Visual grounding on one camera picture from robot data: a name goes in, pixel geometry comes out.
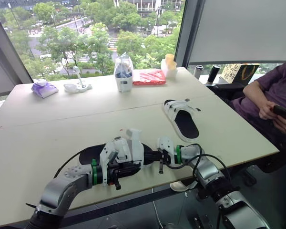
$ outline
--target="black cable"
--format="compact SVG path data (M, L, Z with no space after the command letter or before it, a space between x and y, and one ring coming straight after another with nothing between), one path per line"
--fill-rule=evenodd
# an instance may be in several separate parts
M219 229L219 225L220 225L220 219L221 219L221 213L219 212L219 213L218 213L218 216L217 216L217 224L216 224L216 229Z
M199 147L199 158L198 158L198 160L197 160L197 162L196 162L196 164L195 164L195 166L194 166L194 168L193 168L193 176L195 177L195 171L196 171L196 169L197 169L197 167L198 167L198 164L199 164L199 162L200 162L200 159L201 159L202 148L201 148L201 146L200 146L199 144L193 144L193 145Z
M58 174L61 172L61 170L66 166L66 164L68 164L69 161L71 161L73 158L75 158L78 154L80 154L81 152L78 152L76 154L74 154L72 157L70 157L55 173L53 178L56 178L58 176Z
M182 165L180 165L178 167L173 167L173 166L170 166L168 164L166 164L166 166L171 168L171 169L180 169L180 168L183 168L184 166L187 166L191 161L195 160L196 158L202 157L202 156L209 156L209 157L215 158L218 162L220 162L221 165L224 167L226 173L227 173L226 177L228 178L229 182L232 183L230 173L228 171L228 168L225 166L225 164L219 158L217 158L217 157L215 157L213 155L210 155L210 154L199 154L199 155L196 155L196 156L192 157L187 162L185 162L184 164L182 164Z

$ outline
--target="building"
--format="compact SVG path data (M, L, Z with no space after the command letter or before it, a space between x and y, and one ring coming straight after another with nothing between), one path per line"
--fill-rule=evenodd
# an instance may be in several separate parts
M141 17L147 17L149 13L156 11L160 6L170 5L175 11L179 11L185 0L114 0L116 6L120 2L127 1L136 5Z

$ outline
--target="glass window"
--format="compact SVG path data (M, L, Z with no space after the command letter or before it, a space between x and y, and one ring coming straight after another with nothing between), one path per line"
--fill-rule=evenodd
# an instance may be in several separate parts
M257 70L255 71L254 75L252 76L251 80L249 81L249 83L253 82L254 80L258 79L259 77L263 76L264 74L266 74L267 72L271 71L272 69L274 69L275 67L281 65L282 63L261 63L259 65L259 67L257 68ZM216 64L220 66L220 70L218 71L218 76L215 78L214 83L226 83L226 81L224 81L221 78L221 73L223 72L225 65L226 64ZM205 64L203 65L204 69L201 72L201 77L199 78L199 80L202 83L206 83L208 75L211 71L213 64ZM191 73L194 73L196 65L189 65L187 70Z
M0 0L0 22L33 79L73 79L75 65L83 77L113 74L124 52L136 69L160 68L176 51L185 1L161 1L162 10L144 14L137 2Z

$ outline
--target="black thermos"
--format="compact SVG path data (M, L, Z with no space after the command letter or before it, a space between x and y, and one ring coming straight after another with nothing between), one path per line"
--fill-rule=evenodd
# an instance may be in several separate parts
M212 69L210 71L210 74L209 74L209 78L208 78L208 81L206 83L213 83L218 71L220 69L220 66L219 65L213 65L212 66Z

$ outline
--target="green ring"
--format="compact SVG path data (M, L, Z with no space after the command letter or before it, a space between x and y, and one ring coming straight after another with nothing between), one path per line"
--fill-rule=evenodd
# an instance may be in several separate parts
M92 166L93 169L93 185L97 185L97 173L96 173L96 167Z
M182 161L181 161L180 145L177 145L177 147L176 147L176 152L177 152L177 163L178 163L178 164L181 164Z

